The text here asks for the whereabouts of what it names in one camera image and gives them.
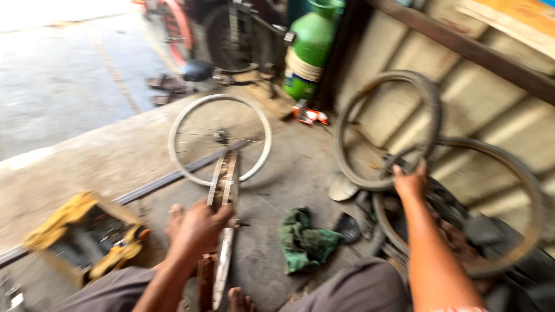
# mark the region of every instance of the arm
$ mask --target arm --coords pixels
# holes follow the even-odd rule
[[[220,231],[233,216],[231,205],[212,215],[206,201],[196,202],[182,216],[178,234],[166,258],[148,284],[133,312],[177,310],[181,291],[202,255],[218,240]]]
[[[411,254],[408,278],[414,311],[434,309],[482,308],[483,303],[472,280],[455,259],[426,208],[426,166],[405,175],[394,167],[395,188],[401,197],[408,226]]]

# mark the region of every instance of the silver rim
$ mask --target silver rim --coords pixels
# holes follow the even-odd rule
[[[201,106],[205,103],[209,103],[209,102],[213,102],[213,101],[217,101],[217,100],[232,100],[232,101],[236,101],[236,102],[240,102],[240,103],[248,105],[250,108],[252,108],[256,112],[256,115],[258,116],[258,118],[260,118],[260,121],[262,122],[262,125],[264,127],[264,139],[265,140],[264,140],[264,149],[262,151],[262,154],[260,155],[260,158],[255,163],[255,165],[247,173],[245,173],[244,175],[242,175],[239,178],[240,182],[243,182],[243,181],[247,180],[248,178],[252,177],[256,172],[258,172],[258,170],[260,170],[260,168],[262,168],[264,163],[266,163],[266,160],[268,159],[268,156],[270,155],[270,150],[271,150],[271,147],[272,147],[272,131],[271,131],[271,128],[270,128],[270,122],[268,121],[266,115],[264,115],[262,110],[257,105],[248,102],[244,98],[237,97],[237,96],[234,96],[234,95],[227,95],[227,94],[209,95],[207,97],[200,98],[200,99],[192,102],[187,107],[185,107],[181,111],[181,113],[179,113],[179,115],[175,119],[173,125],[171,126],[171,130],[170,130],[170,134],[169,134],[169,140],[168,140],[168,149],[169,149],[171,161],[177,166],[177,169],[184,176],[186,176],[191,181],[193,181],[197,184],[206,185],[206,186],[211,186],[212,182],[203,180],[203,179],[197,177],[196,175],[194,175],[193,173],[189,172],[188,170],[185,169],[185,167],[179,161],[179,159],[177,157],[177,153],[175,151],[175,139],[176,139],[177,131],[179,129],[179,125],[188,116],[188,114],[191,111],[193,111],[193,109],[195,109],[196,107]]]

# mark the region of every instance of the metal pipe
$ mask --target metal pipe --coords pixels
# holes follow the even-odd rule
[[[548,76],[513,62],[490,47],[453,31],[447,25],[392,0],[368,0],[374,8],[413,28],[426,37],[457,52],[463,58],[488,69],[499,77],[555,105],[555,81]]]

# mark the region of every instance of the wall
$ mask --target wall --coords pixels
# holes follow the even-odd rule
[[[487,24],[455,10],[454,0],[430,0],[424,12],[453,30],[473,37],[515,62],[546,74],[555,61]],[[497,145],[523,160],[555,195],[555,107],[532,97],[435,41],[409,30],[382,12],[369,20],[335,107],[342,110],[376,73],[419,71],[435,80],[444,105],[443,134],[472,137]],[[359,114],[363,134],[391,153],[420,141],[429,114],[408,84],[384,84]],[[486,156],[464,150],[437,150],[432,176],[474,212],[495,215],[522,231],[528,222],[527,197],[518,180]],[[552,212],[546,212],[542,239],[555,252]]]

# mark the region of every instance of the green cloth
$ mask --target green cloth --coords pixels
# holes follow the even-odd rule
[[[281,250],[285,255],[285,273],[314,271],[326,263],[341,234],[321,229],[309,229],[310,209],[295,208],[287,213],[279,228]]]

